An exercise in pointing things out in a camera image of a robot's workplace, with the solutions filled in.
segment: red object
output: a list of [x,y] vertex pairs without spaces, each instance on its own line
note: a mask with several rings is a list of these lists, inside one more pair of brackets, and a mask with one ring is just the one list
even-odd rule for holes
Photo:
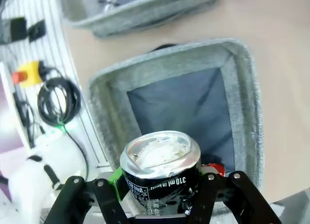
[[14,72],[12,74],[12,81],[14,84],[18,84],[22,81],[25,81],[27,79],[27,73],[26,72]]
[[214,167],[221,176],[225,176],[225,167],[221,163],[208,163],[207,165],[203,164],[203,166]]

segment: black can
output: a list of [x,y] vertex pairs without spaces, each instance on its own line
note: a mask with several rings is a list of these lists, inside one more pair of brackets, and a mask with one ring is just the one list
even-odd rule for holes
[[201,161],[199,146],[188,135],[162,131],[141,136],[126,146],[121,167],[131,192],[145,207],[145,214],[190,212],[198,193]]

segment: table surface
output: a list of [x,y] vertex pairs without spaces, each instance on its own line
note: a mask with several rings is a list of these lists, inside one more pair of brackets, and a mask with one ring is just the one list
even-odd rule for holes
[[238,38],[259,74],[264,121],[263,195],[274,202],[310,187],[310,0],[220,0],[212,10],[110,39],[64,25],[83,92],[95,72],[166,43]]

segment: can lid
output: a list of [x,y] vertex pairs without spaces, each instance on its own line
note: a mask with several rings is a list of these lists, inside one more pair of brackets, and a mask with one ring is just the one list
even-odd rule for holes
[[12,81],[14,84],[18,84],[20,82],[23,82],[27,79],[27,73],[25,71],[20,71],[20,72],[14,72],[12,74]]
[[187,134],[160,131],[143,135],[127,144],[120,164],[124,171],[139,178],[168,178],[195,166],[200,156],[198,144]]

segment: gray felt basket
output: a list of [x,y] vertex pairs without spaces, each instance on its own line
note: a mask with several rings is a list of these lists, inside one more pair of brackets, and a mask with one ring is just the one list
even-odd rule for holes
[[62,16],[70,25],[92,30],[96,36],[142,30],[183,14],[207,9],[216,0],[135,0],[104,12],[98,0],[59,0]]
[[[244,171],[260,189],[263,124],[256,70],[237,40],[215,39],[146,53],[103,69],[89,103],[113,169],[125,145],[142,134],[177,130],[201,148],[202,162]],[[229,214],[216,203],[215,216]]]

